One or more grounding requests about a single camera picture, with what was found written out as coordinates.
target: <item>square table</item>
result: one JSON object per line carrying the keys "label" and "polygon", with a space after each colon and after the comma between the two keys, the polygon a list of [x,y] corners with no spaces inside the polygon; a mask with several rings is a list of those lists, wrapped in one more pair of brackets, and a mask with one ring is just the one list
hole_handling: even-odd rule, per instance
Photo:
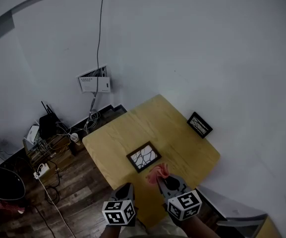
{"label": "square table", "polygon": [[[138,174],[126,155],[148,141],[162,158]],[[112,189],[133,183],[138,219],[146,227],[166,216],[163,196],[145,178],[155,165],[168,163],[170,173],[181,176],[195,188],[220,158],[216,149],[162,95],[92,132],[83,138],[83,143]]]}

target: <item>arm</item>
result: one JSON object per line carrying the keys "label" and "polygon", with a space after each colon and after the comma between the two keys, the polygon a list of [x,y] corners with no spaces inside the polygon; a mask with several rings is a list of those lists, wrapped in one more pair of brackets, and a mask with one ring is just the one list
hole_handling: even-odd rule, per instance
{"label": "arm", "polygon": [[191,238],[220,238],[196,216],[181,221],[180,227]]}
{"label": "arm", "polygon": [[100,238],[118,238],[121,226],[106,226]]}

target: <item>black picture frame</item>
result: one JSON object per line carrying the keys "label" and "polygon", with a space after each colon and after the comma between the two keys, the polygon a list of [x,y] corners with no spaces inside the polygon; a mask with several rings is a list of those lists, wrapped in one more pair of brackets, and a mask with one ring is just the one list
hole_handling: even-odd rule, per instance
{"label": "black picture frame", "polygon": [[196,112],[193,112],[187,123],[201,138],[205,138],[213,130]]}
{"label": "black picture frame", "polygon": [[[131,158],[132,155],[134,155],[135,153],[141,151],[142,149],[144,149],[146,146],[150,146],[152,148],[152,150],[154,151],[156,158],[153,159],[152,161],[150,161],[149,163],[145,164],[142,168],[138,168],[138,166],[136,165],[136,163],[133,161],[133,159]],[[132,151],[131,153],[127,154],[126,157],[128,158],[128,160],[130,161],[130,163],[132,164],[132,166],[136,169],[136,171],[138,173],[142,172],[143,170],[145,170],[146,168],[148,168],[150,165],[154,164],[156,161],[158,161],[162,156],[160,155],[160,153],[156,150],[156,148],[153,146],[153,144],[148,141],[147,143],[143,144],[142,146],[138,147],[137,149],[135,149],[134,151]]]}

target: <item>black chair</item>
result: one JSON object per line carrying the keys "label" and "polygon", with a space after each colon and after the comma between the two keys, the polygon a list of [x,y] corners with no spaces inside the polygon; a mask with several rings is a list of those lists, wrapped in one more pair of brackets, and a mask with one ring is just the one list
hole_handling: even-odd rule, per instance
{"label": "black chair", "polygon": [[25,185],[13,171],[0,168],[0,200],[18,200],[25,196]]}

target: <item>red cloth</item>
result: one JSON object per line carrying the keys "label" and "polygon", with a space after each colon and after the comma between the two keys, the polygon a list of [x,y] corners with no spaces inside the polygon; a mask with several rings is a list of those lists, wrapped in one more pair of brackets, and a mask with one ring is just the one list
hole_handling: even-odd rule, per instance
{"label": "red cloth", "polygon": [[157,177],[167,178],[168,176],[169,176],[168,164],[161,163],[149,171],[148,175],[146,176],[146,179],[150,184],[156,184]]}
{"label": "red cloth", "polygon": [[24,212],[25,207],[20,207],[18,204],[0,200],[0,210],[8,210],[11,212]]}

